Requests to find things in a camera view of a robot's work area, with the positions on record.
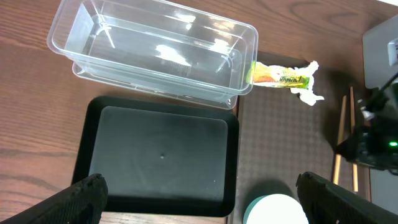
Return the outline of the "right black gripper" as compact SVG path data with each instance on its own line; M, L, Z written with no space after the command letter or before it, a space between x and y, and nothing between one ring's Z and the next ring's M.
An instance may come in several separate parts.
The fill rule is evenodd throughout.
M353 133L334 152L348 162L397 174L397 75L364 99L354 96Z

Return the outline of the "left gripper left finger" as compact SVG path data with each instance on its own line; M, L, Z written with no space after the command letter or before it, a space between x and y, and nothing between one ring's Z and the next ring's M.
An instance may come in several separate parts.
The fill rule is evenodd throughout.
M98 224L107 200L105 178L93 174L1 224Z

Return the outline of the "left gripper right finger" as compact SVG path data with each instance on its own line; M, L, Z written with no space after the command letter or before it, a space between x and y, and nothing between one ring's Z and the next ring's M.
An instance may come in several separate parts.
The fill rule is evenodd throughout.
M314 174L296 181L299 202L309 223L397 224L397 215Z

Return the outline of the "wooden chopstick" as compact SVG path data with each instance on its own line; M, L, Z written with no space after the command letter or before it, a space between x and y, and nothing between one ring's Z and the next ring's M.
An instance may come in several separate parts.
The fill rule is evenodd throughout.
M343 142L343 135L345 130L346 99L347 97L344 96L341 104L337 146L339 146ZM340 179L340 167L341 167L341 155L336 152L334 166L333 166L333 183L336 185L338 185Z
M354 133L355 128L355 102L354 102L354 91L353 87L349 88L350 93L350 127L351 127L351 134ZM353 191L354 193L358 193L358 166L355 163L352 163L352 181L353 181Z

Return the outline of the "light blue rice bowl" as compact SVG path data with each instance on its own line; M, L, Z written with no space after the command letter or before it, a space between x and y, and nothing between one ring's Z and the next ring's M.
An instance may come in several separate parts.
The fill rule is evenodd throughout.
M284 194L254 199L245 210L243 224L309 224L301 204Z

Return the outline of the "yellow green snack wrapper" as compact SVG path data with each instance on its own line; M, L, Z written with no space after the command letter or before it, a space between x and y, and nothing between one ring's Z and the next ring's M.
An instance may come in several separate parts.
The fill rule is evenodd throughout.
M308 89L313 74L306 68L288 68L253 62L246 80L255 86Z

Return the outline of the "white tissue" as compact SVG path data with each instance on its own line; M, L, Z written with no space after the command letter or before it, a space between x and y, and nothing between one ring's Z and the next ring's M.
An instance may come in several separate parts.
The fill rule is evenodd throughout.
M291 88L290 92L298 95L300 100L310 106L313 106L317 101L324 100L323 96L318 96L313 92L313 86L315 83L315 79L313 75L318 70L319 64L317 61L312 61L306 67L302 68L294 68L294 71L297 75L300 75L304 78L309 78L308 85L305 88Z

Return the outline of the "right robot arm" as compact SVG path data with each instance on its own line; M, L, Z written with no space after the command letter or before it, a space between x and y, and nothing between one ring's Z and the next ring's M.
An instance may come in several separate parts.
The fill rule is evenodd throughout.
M335 148L346 161L397 175L397 16L363 35L368 98L354 97L359 121Z

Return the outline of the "grey dishwasher rack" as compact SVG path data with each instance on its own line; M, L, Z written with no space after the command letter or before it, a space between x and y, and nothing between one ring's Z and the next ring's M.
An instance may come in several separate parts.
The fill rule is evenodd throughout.
M397 214L398 177L384 170L370 170L371 201L379 207Z

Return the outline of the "brown serving tray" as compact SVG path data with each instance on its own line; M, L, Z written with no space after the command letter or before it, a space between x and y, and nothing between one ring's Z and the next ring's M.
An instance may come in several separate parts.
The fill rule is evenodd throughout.
M324 99L309 106L288 88L254 86L240 97L236 203L228 223L242 223L246 207L267 194L297 198L306 171L333 175L342 99L364 89L362 69L320 65L313 91Z

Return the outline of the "black plastic tray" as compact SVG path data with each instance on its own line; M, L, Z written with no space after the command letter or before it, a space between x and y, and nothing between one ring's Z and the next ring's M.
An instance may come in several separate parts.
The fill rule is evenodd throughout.
M101 174L107 212L226 217L238 145L230 112L99 96L87 107L72 181Z

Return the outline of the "clear plastic bin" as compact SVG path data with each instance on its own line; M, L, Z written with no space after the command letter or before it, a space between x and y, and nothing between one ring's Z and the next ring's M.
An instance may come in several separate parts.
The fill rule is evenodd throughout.
M169 1L64 0L49 49L90 78L233 105L252 90L257 30Z

